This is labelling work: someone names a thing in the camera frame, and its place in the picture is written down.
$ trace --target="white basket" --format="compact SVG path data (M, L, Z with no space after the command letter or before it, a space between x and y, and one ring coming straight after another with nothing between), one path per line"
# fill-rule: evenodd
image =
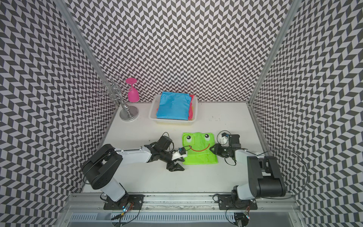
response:
M191 125L197 119L198 114L198 97L194 96L192 101L193 107L193 118L190 121L187 120L173 120L173 119L160 119L156 118L156 113L160 104L160 94L155 95L154 100L152 101L151 108L149 111L149 119L155 121L156 123L163 124L172 124L172 125Z

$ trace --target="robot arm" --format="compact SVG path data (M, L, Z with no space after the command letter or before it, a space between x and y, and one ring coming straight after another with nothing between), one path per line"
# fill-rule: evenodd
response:
M235 186L232 190L232 199L247 200L260 197L285 196L286 187L282 178L277 159L274 156L251 156L246 149L241 148L239 135L222 134L227 138L223 146L216 144L210 148L214 154L223 158L231 157L235 162L247 165L248 183Z
M176 161L184 161L186 151L167 152L172 140L162 136L157 142L136 149L116 149L110 144L103 145L89 160L82 165L82 172L93 189L100 189L112 201L124 201L128 194L123 186L113 177L119 166L137 162L166 162L169 171L183 171L184 168Z

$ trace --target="patterned backdrop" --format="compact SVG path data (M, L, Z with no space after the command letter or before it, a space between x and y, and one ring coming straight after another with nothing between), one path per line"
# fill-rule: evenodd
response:
M271 148L308 164L297 198L309 226L363 226L362 8L362 0L304 1L253 103ZM277 155L288 188L300 191L302 163Z
M291 0L65 0L105 74L162 91L247 101Z
M95 96L100 81L51 0L1 0L0 17L0 226L49 225L115 106Z

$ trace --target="black cable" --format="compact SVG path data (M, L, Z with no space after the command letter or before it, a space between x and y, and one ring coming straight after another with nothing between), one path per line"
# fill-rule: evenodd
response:
M190 146L190 145L188 145L188 146L184 146L184 147L190 147L188 150L186 150L186 151L189 151L191 148L192 148L192 146Z
M252 152L248 151L247 149L245 149L244 151L245 151L245 152L248 152L248 153L250 153L250 154L253 154L253 155L257 155L257 154L255 154L255 153L252 153Z
M170 135L169 135L169 133L167 131L164 132L161 136L163 136L165 133L168 134L168 137L170 138Z
M225 144L221 144L220 142L218 142L218 136L219 136L219 134L221 134L221 132L224 132L224 131L228 132L228 133L231 135L231 133L230 133L228 130L223 130L223 131L220 131L220 132L218 133L218 135L217 135L217 143L219 143L219 144L220 144L220 145L222 145L222 146L224 146L224 145L226 145L226 144L228 143L228 141L227 141L227 143L225 143Z
M226 158L224 158L224 161L225 161L228 165L230 165L230 166L235 166L235 165L237 165L237 162L236 162L235 160L233 160L233 161L234 161L234 165L229 164L229 163L226 161Z
M260 153L260 154L258 154L258 155L261 155L261 154L265 154L265 153L267 153L267 152L270 152L270 151L265 151L265 152L263 152L263 153Z
M111 154L113 154L113 153L115 153L116 151L113 151L113 152L111 152L111 153L107 153L107 154L105 154L104 156L102 156L98 161L96 161L94 164L93 164L93 166L91 166L91 168L89 168L87 171L86 171L86 174L83 176L83 182L85 183L85 184L87 184L87 185L90 185L91 183L86 183L86 181L85 181L85 178L86 178L86 175L87 175L87 173L98 163L98 162L100 162L100 161L102 161L107 155L111 155Z
M105 202L107 201L106 199L102 199L102 193L99 195L99 198Z
M214 197L215 197L216 195L221 195L221 194L216 193L216 194L214 194L214 195L212 196L213 201L214 201L214 202L216 202L216 203L218 203L218 202L219 202L219 200L214 200Z
M174 142L171 142L173 144L173 149L174 150ZM170 150L170 145L169 145L169 152L171 152L172 150Z
M226 219L227 219L227 221L229 222L229 223L231 223L232 225L237 225L237 222L236 223L233 223L233 222L231 222L229 219L228 219L228 217L227 217L227 211L229 210L229 209L232 209L232 208L234 208L234 207L229 207L229 208L227 208L227 210L226 210L226 213L225 213L225 216L226 216Z
M276 151L276 150L284 150L284 151L288 151L288 152L291 152L293 153L298 159L301 160L301 162L304 164L304 167L305 167L305 171L306 171L306 180L304 180L304 185L302 186L301 190L296 194L298 195L299 193L301 193L302 191L304 191L306 189L306 185L309 183L309 171L307 170L307 165L306 163L304 162L304 160L302 160L302 158L300 156L298 156L294 151L292 150L289 150L287 148L277 148L277 149L272 149L271 151ZM264 199L277 199L277 200L281 200L281 199L290 199L296 195L292 195L290 197L287 197L287 198L268 198L268 197L261 197L261 198L264 198Z
M129 222L126 222L125 224L123 224L122 226L125 226L126 224L129 224L130 222L132 222L133 220L135 220L135 219L137 219L137 217L139 216L139 214L140 214L140 210L141 210L141 206L140 206L140 204L138 204L138 203L135 203L135 204L137 204L138 206L139 206L139 212L137 213L137 215L136 215L136 217L134 218L134 219L132 219L131 221L129 221Z

